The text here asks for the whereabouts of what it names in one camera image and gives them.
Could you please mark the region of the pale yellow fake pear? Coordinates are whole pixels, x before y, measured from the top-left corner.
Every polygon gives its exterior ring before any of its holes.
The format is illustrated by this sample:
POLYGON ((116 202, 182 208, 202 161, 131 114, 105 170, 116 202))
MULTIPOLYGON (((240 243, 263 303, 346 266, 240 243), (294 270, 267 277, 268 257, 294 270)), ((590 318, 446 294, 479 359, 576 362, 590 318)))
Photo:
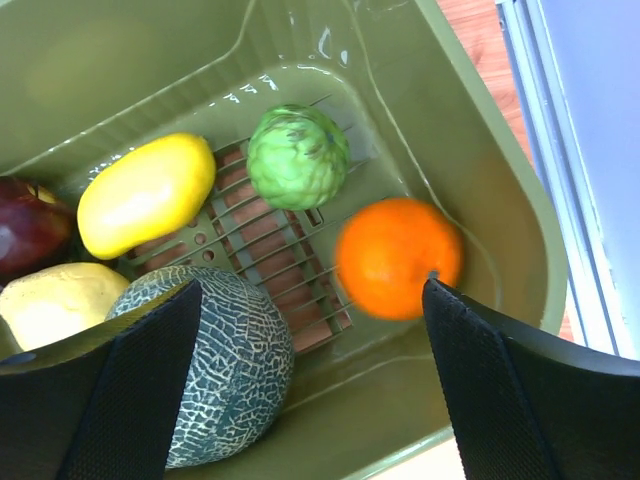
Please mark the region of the pale yellow fake pear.
POLYGON ((102 264, 56 265, 11 281, 1 317, 21 349, 37 349, 104 322, 129 284, 102 264))

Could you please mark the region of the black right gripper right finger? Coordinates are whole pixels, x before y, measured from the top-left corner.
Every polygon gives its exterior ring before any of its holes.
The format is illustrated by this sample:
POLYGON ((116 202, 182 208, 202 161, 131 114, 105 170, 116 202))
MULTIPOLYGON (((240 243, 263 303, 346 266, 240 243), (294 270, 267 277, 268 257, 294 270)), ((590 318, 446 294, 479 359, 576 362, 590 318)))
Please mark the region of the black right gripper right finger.
POLYGON ((638 361, 563 340, 435 279, 423 310, 467 478, 638 478, 638 361))

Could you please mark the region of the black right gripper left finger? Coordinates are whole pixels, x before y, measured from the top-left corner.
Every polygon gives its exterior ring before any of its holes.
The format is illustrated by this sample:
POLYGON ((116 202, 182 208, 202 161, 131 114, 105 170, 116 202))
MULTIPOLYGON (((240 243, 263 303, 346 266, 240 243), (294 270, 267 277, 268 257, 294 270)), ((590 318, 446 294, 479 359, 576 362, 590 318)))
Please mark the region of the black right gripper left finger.
POLYGON ((160 479, 199 328, 184 282, 96 327, 1 361, 4 479, 160 479))

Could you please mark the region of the fake orange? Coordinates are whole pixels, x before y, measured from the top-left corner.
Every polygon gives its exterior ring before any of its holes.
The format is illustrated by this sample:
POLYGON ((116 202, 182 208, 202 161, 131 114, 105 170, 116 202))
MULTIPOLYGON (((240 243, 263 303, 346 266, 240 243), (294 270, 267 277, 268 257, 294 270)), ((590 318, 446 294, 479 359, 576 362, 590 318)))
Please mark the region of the fake orange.
POLYGON ((435 206, 394 197, 360 209, 335 245, 336 274, 348 298, 387 321, 420 317, 429 276, 456 284, 463 265, 458 229, 435 206))

